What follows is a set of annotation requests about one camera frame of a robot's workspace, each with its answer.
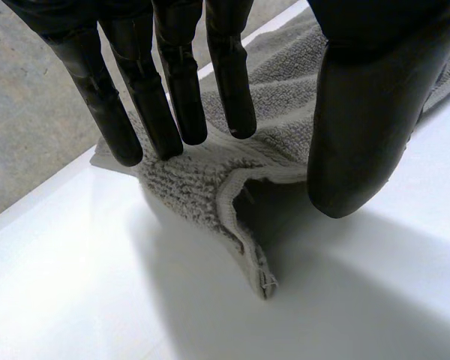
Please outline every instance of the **terry cloth towel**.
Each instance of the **terry cloth towel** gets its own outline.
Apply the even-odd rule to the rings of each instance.
[[[258,131],[247,140],[227,129],[213,74],[201,82],[208,139],[184,154],[159,161],[137,114],[130,114],[145,148],[142,163],[120,168],[101,139],[91,163],[133,173],[143,187],[187,221],[211,230],[235,257],[255,293],[267,299],[276,287],[262,248],[237,219],[233,200],[249,179],[304,182],[320,67],[326,39],[310,9],[248,47],[250,90]],[[450,94],[450,60],[424,112]]]

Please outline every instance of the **white surface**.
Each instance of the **white surface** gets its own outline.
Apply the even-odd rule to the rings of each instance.
[[[277,209],[266,302],[88,151],[0,216],[0,359],[450,360],[450,102],[434,117],[357,214]]]

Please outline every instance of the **concrete floor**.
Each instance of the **concrete floor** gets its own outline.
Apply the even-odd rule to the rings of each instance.
[[[294,2],[255,0],[244,36]],[[199,67],[206,65],[210,58],[203,20],[193,48]],[[131,109],[106,41],[103,55],[125,107]],[[0,213],[93,146],[98,136],[62,63],[0,2]]]

